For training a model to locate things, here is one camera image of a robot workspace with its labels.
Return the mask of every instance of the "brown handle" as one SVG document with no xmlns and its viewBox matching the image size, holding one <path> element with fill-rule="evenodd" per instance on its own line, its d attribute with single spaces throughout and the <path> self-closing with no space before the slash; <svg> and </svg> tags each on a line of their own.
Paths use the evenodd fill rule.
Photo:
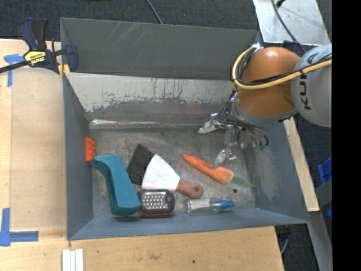
<svg viewBox="0 0 361 271">
<path fill-rule="evenodd" d="M 182 178 L 179 179 L 178 186 L 175 190 L 191 199 L 199 199 L 204 191 L 201 184 L 189 182 Z"/>
</svg>

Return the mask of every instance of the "orange block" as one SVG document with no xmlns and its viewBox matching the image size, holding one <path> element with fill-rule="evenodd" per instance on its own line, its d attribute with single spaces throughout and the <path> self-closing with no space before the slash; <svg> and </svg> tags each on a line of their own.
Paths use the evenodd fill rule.
<svg viewBox="0 0 361 271">
<path fill-rule="evenodd" d="M 91 163 L 96 155 L 95 152 L 95 140 L 91 137 L 85 137 L 85 160 Z"/>
</svg>

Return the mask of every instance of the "clamp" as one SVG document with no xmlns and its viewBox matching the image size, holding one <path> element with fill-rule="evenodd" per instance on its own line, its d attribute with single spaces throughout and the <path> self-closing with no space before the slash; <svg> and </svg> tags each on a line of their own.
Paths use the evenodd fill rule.
<svg viewBox="0 0 361 271">
<path fill-rule="evenodd" d="M 48 22 L 49 21 L 45 18 L 26 18 L 19 24 L 20 35 L 27 43 L 29 51 L 23 55 L 24 61 L 2 67 L 0 68 L 0 73 L 28 65 L 30 67 L 50 69 L 57 74 L 60 74 L 60 64 L 56 61 L 56 57 L 65 54 L 67 55 L 67 65 L 69 70 L 72 72 L 76 70 L 78 65 L 78 55 L 74 44 L 66 44 L 64 49 L 55 51 L 53 41 L 52 50 L 47 49 L 45 30 Z"/>
</svg>

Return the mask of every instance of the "toy carrot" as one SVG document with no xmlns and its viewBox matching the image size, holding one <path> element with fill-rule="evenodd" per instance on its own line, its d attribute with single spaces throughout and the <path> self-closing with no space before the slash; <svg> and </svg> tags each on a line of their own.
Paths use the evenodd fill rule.
<svg viewBox="0 0 361 271">
<path fill-rule="evenodd" d="M 234 177 L 233 172 L 230 169 L 224 167 L 213 167 L 213 164 L 208 163 L 202 159 L 192 156 L 187 153 L 182 153 L 183 158 L 190 163 L 193 167 L 206 173 L 208 176 L 214 178 L 218 182 L 228 185 Z"/>
</svg>

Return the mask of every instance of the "blue cap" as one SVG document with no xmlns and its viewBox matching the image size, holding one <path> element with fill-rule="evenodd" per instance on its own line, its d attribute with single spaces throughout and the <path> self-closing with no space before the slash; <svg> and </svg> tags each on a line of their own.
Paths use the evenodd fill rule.
<svg viewBox="0 0 361 271">
<path fill-rule="evenodd" d="M 220 200 L 219 203 L 221 204 L 222 209 L 233 207 L 235 205 L 233 201 L 227 201 L 227 200 Z"/>
</svg>

